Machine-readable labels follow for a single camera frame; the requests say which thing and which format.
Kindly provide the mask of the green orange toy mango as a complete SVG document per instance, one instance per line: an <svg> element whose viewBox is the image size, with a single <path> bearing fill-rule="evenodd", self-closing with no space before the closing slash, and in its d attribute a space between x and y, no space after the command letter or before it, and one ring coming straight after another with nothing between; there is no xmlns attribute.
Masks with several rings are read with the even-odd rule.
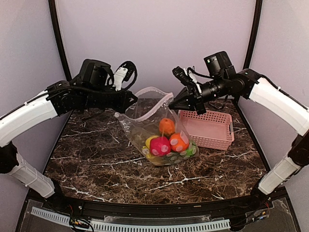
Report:
<svg viewBox="0 0 309 232"><path fill-rule="evenodd" d="M167 137L175 133L175 123L169 118L163 118L159 122L159 131L162 135Z"/></svg>

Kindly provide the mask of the clear zip top bag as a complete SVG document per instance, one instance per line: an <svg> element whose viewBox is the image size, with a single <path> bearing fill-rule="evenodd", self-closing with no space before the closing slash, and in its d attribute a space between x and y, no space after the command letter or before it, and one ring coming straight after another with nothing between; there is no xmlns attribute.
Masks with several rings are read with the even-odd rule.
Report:
<svg viewBox="0 0 309 232"><path fill-rule="evenodd" d="M120 122L125 135L129 141L142 153L145 141L152 135L166 137L159 131L159 122L163 118L169 118L175 123L175 133L184 132L189 139L189 143L195 143L176 112L169 109L169 103L173 100L173 93L163 92L155 87L147 87L136 93L138 100L129 107L124 114L115 113L115 117Z"/></svg>

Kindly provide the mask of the orange toy fruit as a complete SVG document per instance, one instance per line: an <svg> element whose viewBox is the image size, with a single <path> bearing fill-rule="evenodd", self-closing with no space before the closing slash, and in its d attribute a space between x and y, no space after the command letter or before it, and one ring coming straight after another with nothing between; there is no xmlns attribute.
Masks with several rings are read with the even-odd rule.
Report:
<svg viewBox="0 0 309 232"><path fill-rule="evenodd" d="M184 132L172 134L169 143L175 152L183 152L189 147L189 139Z"/></svg>

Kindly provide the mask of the red toy apple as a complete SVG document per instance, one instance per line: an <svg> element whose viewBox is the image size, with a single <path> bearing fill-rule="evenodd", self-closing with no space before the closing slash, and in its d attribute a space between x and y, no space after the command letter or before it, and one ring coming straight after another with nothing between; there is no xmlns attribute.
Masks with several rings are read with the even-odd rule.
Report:
<svg viewBox="0 0 309 232"><path fill-rule="evenodd" d="M150 152L158 157L167 155L171 151L169 140L166 137L156 137L150 141Z"/></svg>

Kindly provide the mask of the yellow toy lemon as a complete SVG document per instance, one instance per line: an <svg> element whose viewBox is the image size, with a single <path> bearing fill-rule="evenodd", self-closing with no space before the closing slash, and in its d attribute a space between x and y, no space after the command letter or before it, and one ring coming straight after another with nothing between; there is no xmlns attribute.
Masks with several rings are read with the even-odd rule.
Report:
<svg viewBox="0 0 309 232"><path fill-rule="evenodd" d="M150 154L150 142L152 139L157 138L158 135L152 135L145 141L145 146L142 147L142 154L148 155Z"/></svg>

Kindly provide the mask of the green toy vegetable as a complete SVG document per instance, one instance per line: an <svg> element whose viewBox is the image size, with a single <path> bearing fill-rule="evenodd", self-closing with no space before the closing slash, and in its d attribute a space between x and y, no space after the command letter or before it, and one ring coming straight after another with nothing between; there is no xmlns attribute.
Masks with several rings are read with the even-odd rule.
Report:
<svg viewBox="0 0 309 232"><path fill-rule="evenodd" d="M178 152L169 152L165 156L160 157L160 163L162 165L172 165L177 164L184 159L184 153L178 153Z"/></svg>

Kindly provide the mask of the green toy watermelon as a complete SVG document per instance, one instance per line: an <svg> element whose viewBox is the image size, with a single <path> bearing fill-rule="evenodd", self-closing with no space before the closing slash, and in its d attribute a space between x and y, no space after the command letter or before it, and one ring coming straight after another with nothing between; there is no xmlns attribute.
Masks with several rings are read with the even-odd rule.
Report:
<svg viewBox="0 0 309 232"><path fill-rule="evenodd" d="M197 152L198 152L198 147L195 143L192 142L192 143L189 144L189 147L185 151L180 153L180 155L184 158L185 157L190 158L190 157L196 155Z"/></svg>

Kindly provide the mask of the yellow toy banana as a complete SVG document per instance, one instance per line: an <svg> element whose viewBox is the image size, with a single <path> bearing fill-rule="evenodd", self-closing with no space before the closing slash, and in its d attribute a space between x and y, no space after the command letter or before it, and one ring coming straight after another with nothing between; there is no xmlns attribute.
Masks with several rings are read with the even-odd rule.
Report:
<svg viewBox="0 0 309 232"><path fill-rule="evenodd" d="M154 165L162 165L163 164L162 158L155 156L152 153L145 155L145 157L147 158L148 161L150 161Z"/></svg>

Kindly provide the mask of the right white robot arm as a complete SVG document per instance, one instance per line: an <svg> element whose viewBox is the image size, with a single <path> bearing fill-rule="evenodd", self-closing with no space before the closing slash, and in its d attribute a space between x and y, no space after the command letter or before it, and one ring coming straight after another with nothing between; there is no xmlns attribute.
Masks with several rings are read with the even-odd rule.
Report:
<svg viewBox="0 0 309 232"><path fill-rule="evenodd" d="M215 73L211 81L199 84L189 71L176 67L173 75L185 86L169 104L172 110L206 112L205 103L231 95L257 103L289 124L297 133L291 149L256 184L247 198L246 205L256 210L265 202L265 196L287 181L309 163L309 110L275 86L266 76L251 69L235 72L226 68Z"/></svg>

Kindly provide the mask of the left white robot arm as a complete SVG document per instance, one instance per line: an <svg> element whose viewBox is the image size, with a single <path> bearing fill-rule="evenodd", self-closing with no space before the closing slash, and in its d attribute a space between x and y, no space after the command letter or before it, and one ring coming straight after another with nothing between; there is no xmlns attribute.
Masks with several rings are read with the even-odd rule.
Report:
<svg viewBox="0 0 309 232"><path fill-rule="evenodd" d="M26 187L39 193L58 211L68 207L68 199L62 196L51 178L32 167L17 151L13 139L36 125L62 116L72 110L110 108L124 113L137 101L127 88L116 91L112 87L95 90L59 81L34 98L26 101L0 118L0 172L13 176Z"/></svg>

